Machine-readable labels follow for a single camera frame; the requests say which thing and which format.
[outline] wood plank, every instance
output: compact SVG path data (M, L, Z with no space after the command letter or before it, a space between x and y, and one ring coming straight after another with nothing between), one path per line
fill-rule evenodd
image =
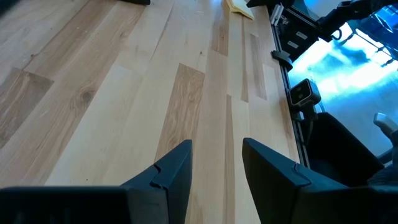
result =
M224 168L224 222L235 223L235 153L232 120L232 97L226 97L225 168Z
M166 23L175 0L152 0L142 13L132 34L128 37L116 63L145 75L159 40L164 35Z
M47 180L143 10L143 6L117 2L73 60L59 71L60 81L0 152L2 186Z
M242 16L230 12L228 41L228 94L240 98L243 90Z
M211 32L211 49L228 56L229 9L225 1L215 2L217 12Z
M253 69L253 77L254 84L256 87L256 96L266 100L267 92L266 92L266 84L264 80L264 71L262 69L262 63L260 61L261 56L259 54L259 41L255 35L250 35L251 39L251 53L252 53L252 69Z
M141 80L137 73L112 66L46 185L101 183Z
M269 22L268 10L266 7L254 7L252 9L254 17L257 20L262 21L256 23L256 30L259 38L259 61L267 65L278 63L271 56L271 52L276 49L276 46L271 23Z
M231 98L231 121L233 127L235 223L260 223L256 206L244 172L242 145L243 139L250 136L249 104Z
M155 161L186 139L195 140L205 74L180 64L160 135Z
M12 69L0 85L0 150L42 99L53 81Z
M109 163L103 184L120 184L154 162L162 127L178 69L178 50L186 21L186 2L176 0L160 42L144 75L126 125Z
M248 70L246 68L246 34L244 28L245 17L242 16L242 70L243 70L243 79L242 79L242 95L241 100L248 102L249 101L249 90L248 90Z
M174 0L155 0L152 1L155 7L145 8L46 181L47 185L103 183L123 135L132 103L142 84L144 76L141 72L146 72L149 66L149 59L146 57L152 57L155 51L156 43L153 42L153 46L150 43L159 39L166 23L163 19L168 18L173 3ZM135 58L143 60L140 64L127 63Z
M56 80L57 73L89 39L116 1L90 0L25 67L25 71Z
M209 50L196 141L187 223L222 223L228 59Z
M24 0L0 20L0 83L23 69L88 0Z
M210 1L196 1L194 6L194 11L183 15L187 20L187 26L182 34L185 40L180 53L180 63L205 73L211 25L216 10Z
M280 124L279 103L249 96L250 135L271 149L289 157L285 129Z

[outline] cable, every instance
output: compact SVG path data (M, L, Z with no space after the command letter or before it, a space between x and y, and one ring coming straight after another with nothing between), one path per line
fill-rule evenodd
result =
M313 129L313 120L310 120L310 124L308 125L308 131L307 131L307 139L305 141L305 147L308 146L310 139L311 139L311 134L312 134L312 129Z

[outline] wooden table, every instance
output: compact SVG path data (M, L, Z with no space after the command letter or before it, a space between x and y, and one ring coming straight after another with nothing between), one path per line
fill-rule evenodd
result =
M0 186L119 185L193 139L187 223L259 222L252 137L299 161L267 9L24 0L0 18Z

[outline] black object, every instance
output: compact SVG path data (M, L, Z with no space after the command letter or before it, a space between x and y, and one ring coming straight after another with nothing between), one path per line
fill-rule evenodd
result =
M326 41L331 40L330 35L323 35L317 21L303 13L295 6L285 9L276 24L283 51L289 53L295 61L310 48L319 37Z
M349 188L253 139L244 139L242 155L261 223L395 223L398 219L398 187Z
M0 18L5 12L7 12L7 10L18 2L19 0L0 0Z
M279 19L279 23L275 26L277 26L283 51L287 52L289 58L294 62L318 38L322 38L327 42L331 41L333 39L332 33L338 30L345 22L352 19L363 19L372 12L396 2L398 0L343 1L327 16L317 21L296 8L293 5L293 1L250 0L246 5L248 7L266 5L270 15L276 4L282 3L284 5L285 10Z
M256 7L256 6L270 6L274 7L276 4L282 3L284 7L290 7L293 5L295 0L250 0L246 5L247 7Z
M302 126L307 130L308 124L302 122ZM318 113L318 119L313 122L307 155L311 170L349 187L366 185L368 179L384 168L380 160L329 113Z
M273 50L271 52L271 55L272 55L272 58L278 60L279 63L287 69L287 71L290 71L293 68L293 65L292 65L293 62L289 58L288 53L286 53L284 51L280 52L277 50Z
M185 223L192 181L186 140L120 187L0 190L0 223Z
M135 4L143 4L143 5L150 5L150 0L123 0L126 2L131 2Z
M322 98L317 85L306 78L289 90L288 99L293 110L305 112L308 107L313 108Z

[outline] light wood surface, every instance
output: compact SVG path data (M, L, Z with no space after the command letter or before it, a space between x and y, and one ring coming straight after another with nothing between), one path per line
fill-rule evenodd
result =
M193 140L187 223L259 223L252 137L299 161L269 15L21 0L0 18L0 186L119 185Z

